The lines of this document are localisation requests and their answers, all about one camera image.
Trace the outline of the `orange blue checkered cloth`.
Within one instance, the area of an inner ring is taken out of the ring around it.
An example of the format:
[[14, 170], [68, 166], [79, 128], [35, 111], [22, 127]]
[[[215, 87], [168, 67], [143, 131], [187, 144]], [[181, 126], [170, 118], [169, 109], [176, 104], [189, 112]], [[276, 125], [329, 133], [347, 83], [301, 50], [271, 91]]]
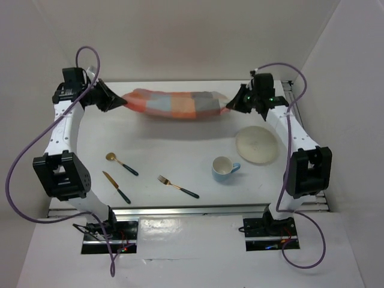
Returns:
[[162, 92], [135, 89], [122, 96], [125, 107], [142, 114], [174, 119], [200, 119], [229, 112], [229, 99], [216, 91]]

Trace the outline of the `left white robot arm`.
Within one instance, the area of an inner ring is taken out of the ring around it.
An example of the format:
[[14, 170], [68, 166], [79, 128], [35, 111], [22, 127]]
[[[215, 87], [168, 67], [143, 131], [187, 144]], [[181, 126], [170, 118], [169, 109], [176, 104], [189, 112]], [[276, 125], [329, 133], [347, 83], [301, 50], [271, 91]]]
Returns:
[[90, 172], [77, 156], [77, 139], [86, 107], [95, 105], [108, 112], [127, 102], [97, 78], [96, 71], [95, 67], [63, 69], [64, 81], [52, 97], [59, 123], [44, 154], [35, 157], [32, 166], [49, 197], [90, 212], [89, 230], [112, 239], [118, 234], [116, 216], [91, 190]]

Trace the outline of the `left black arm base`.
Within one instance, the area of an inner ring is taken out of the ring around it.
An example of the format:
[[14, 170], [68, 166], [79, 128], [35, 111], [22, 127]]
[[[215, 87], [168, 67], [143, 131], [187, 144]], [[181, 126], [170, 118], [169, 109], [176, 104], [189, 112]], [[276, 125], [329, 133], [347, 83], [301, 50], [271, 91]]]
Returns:
[[[138, 220], [118, 221], [116, 232], [107, 232], [113, 254], [136, 254]], [[87, 226], [73, 224], [73, 227], [83, 233], [81, 254], [108, 254], [105, 237], [102, 232], [92, 232]]]

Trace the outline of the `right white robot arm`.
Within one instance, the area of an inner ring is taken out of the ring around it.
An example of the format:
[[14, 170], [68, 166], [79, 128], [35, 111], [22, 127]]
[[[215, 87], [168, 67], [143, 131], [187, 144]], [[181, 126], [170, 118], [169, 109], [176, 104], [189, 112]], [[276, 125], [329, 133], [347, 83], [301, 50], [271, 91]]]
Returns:
[[255, 110], [274, 128], [287, 148], [281, 192], [262, 216], [263, 231], [276, 235], [291, 225], [293, 212], [304, 202], [328, 188], [332, 152], [307, 134], [291, 113], [285, 97], [276, 95], [272, 74], [253, 70], [250, 75], [250, 82], [241, 85], [226, 107], [241, 113]]

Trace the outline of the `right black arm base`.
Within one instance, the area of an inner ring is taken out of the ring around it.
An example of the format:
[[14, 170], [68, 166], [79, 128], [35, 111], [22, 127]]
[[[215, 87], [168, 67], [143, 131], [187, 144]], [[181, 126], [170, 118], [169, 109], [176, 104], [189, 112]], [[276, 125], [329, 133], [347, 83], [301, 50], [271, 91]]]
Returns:
[[244, 234], [246, 251], [275, 251], [281, 250], [283, 245], [288, 250], [300, 248], [292, 217], [271, 226], [262, 218], [244, 218], [238, 231]]

